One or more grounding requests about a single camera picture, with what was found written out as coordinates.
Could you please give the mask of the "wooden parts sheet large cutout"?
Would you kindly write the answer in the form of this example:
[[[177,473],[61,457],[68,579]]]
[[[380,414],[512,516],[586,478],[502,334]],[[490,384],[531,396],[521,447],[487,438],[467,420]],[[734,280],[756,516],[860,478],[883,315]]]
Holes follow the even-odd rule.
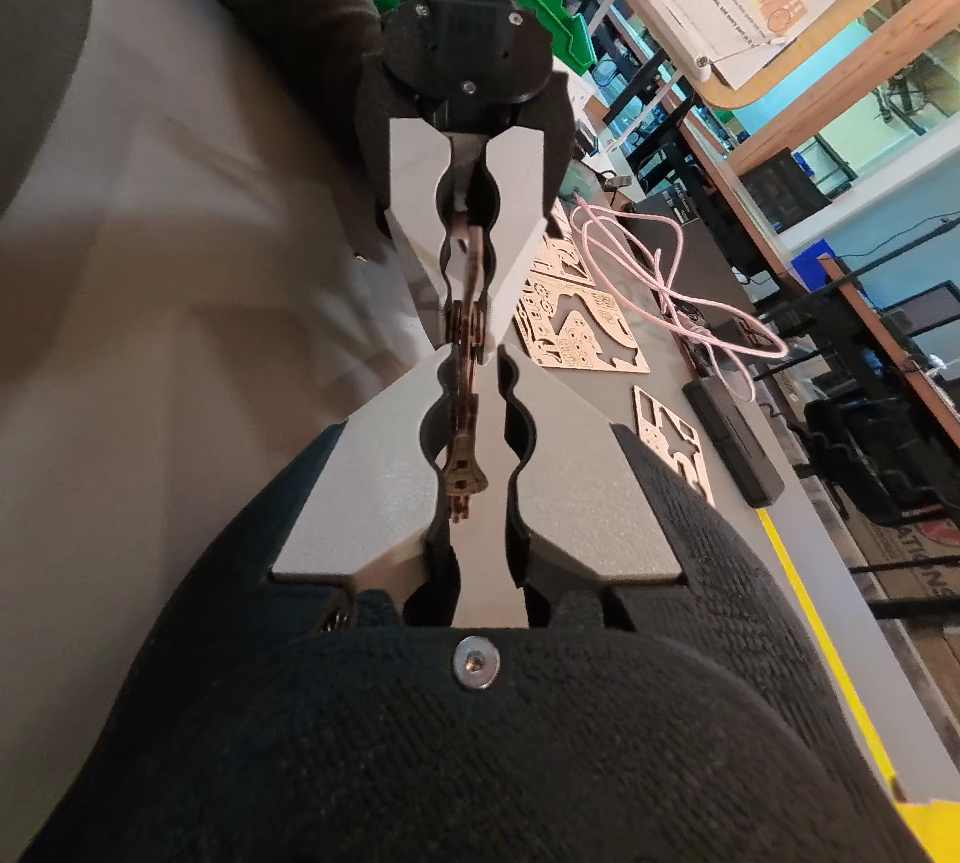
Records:
[[[532,274],[514,323],[526,353],[542,368],[652,372],[616,299],[594,287]]]

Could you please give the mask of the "cardboard box red print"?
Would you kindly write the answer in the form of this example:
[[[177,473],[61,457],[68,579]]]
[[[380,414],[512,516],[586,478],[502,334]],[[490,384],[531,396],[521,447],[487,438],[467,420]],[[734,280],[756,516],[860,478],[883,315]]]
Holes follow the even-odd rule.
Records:
[[[852,567],[915,564],[959,556],[958,527],[949,519],[884,528],[856,509],[851,509],[848,515],[846,527],[859,553],[849,558]],[[868,599],[929,599],[959,595],[958,565],[925,564],[914,569],[888,569],[879,573],[855,574],[854,577]]]

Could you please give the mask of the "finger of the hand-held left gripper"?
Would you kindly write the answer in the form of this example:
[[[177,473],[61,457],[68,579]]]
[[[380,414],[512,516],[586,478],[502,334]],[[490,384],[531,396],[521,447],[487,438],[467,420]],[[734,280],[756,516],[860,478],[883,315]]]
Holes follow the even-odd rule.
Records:
[[[416,315],[436,350],[449,341],[452,303],[463,298],[464,253],[451,245],[438,202],[451,161],[449,137],[426,121],[390,120],[386,219]]]
[[[479,237],[474,290],[482,319],[476,360],[487,365],[510,328],[546,233],[545,134],[516,125],[481,139],[481,175],[494,197],[491,222]]]

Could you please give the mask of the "blue box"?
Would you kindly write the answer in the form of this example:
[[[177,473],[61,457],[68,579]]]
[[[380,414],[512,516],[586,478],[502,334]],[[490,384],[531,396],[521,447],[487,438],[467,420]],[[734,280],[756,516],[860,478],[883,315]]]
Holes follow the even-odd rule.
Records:
[[[833,248],[825,239],[811,244],[791,261],[792,272],[810,293],[821,289],[831,281],[830,275],[820,262],[820,257],[836,257]]]

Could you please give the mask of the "wooden parts sheet slanted cutouts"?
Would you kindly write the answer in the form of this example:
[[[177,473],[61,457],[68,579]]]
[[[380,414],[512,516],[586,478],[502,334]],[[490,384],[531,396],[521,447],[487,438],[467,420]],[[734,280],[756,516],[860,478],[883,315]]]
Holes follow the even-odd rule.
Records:
[[[641,443],[712,508],[716,507],[699,432],[639,386],[631,388]]]

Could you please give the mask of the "black equipment case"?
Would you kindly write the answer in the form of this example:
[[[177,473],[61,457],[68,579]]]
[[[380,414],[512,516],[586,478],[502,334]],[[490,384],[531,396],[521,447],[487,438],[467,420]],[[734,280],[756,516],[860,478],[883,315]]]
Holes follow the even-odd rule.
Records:
[[[741,175],[740,182],[776,233],[791,230],[832,204],[791,149],[761,162]]]

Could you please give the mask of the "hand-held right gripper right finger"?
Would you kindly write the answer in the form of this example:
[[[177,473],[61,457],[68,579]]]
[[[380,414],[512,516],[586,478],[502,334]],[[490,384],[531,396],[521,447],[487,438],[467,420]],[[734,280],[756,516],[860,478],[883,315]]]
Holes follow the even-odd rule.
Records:
[[[570,594],[664,589],[685,571],[624,448],[639,441],[516,346],[497,353],[508,484],[510,575],[532,629]]]

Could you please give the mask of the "small black box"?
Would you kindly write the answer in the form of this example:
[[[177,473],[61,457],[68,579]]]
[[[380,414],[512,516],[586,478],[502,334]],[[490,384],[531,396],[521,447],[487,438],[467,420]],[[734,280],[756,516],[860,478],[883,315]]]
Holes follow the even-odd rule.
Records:
[[[633,205],[631,212],[646,216],[673,217],[681,226],[703,221],[696,204],[686,191],[674,186],[648,194]]]

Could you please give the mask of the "black rectangular device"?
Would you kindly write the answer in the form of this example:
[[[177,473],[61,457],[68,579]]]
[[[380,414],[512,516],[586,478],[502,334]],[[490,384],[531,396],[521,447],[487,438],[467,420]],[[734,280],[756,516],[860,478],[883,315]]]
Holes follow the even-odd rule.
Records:
[[[682,391],[745,502],[755,510],[776,503],[784,480],[724,382],[701,377]]]

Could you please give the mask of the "wooden model frame assembly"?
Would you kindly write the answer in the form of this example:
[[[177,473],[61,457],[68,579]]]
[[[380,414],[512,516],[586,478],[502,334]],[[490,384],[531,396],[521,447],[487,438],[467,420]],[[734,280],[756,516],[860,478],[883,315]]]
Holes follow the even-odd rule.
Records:
[[[470,516],[473,498],[485,492],[489,485],[476,457],[479,396],[474,387],[476,369],[484,356],[486,334],[483,227],[471,224],[466,213],[456,214],[451,247],[462,253],[462,273],[448,315],[448,337],[456,350],[456,359],[450,395],[450,433],[442,476],[450,519],[456,523]]]

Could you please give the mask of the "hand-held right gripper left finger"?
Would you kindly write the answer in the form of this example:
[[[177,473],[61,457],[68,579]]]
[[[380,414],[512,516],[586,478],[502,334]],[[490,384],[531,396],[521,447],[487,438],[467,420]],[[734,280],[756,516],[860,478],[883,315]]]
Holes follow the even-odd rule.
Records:
[[[277,581],[380,591],[410,625],[452,624],[461,574],[439,462],[458,356],[442,346],[340,427],[272,565]]]

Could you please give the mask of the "wooden clipboard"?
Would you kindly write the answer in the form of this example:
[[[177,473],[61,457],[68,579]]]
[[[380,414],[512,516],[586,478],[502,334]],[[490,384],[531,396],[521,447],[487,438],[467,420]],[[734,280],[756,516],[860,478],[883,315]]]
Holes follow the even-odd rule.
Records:
[[[702,99],[731,111],[744,109],[759,101],[878,1],[837,0],[808,29],[788,42],[756,75],[735,89],[715,68],[700,66],[699,60],[706,57],[705,49],[690,53],[688,43],[693,38],[690,23],[684,23],[673,10],[657,0],[627,0],[654,40],[667,51],[668,57]]]

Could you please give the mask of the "yellow edge tape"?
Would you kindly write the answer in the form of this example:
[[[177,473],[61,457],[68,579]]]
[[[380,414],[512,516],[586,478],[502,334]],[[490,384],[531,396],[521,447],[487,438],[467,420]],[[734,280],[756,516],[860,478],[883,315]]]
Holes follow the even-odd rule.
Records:
[[[870,760],[880,773],[883,785],[894,808],[907,828],[918,840],[931,861],[959,861],[959,803],[934,799],[927,803],[908,800],[900,786],[896,768],[884,747],[871,715],[847,671],[807,587],[789,555],[784,541],[767,509],[757,509],[757,515],[774,547],[776,557],[817,642],[834,684],[867,745]]]

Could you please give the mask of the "wooden parts sheet curved pieces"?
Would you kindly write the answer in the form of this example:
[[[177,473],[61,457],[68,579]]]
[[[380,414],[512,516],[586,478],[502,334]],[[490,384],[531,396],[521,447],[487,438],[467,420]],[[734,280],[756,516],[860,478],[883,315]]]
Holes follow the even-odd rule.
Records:
[[[546,232],[536,250],[530,276],[587,288],[596,286],[593,274],[573,239],[569,216],[559,198],[547,218]]]

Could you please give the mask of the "wooden frame beam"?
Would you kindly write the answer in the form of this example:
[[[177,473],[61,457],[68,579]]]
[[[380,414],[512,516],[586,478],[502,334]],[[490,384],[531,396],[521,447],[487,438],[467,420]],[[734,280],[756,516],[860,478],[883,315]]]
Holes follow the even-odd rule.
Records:
[[[959,25],[959,0],[912,0],[727,159],[737,176],[794,150]]]

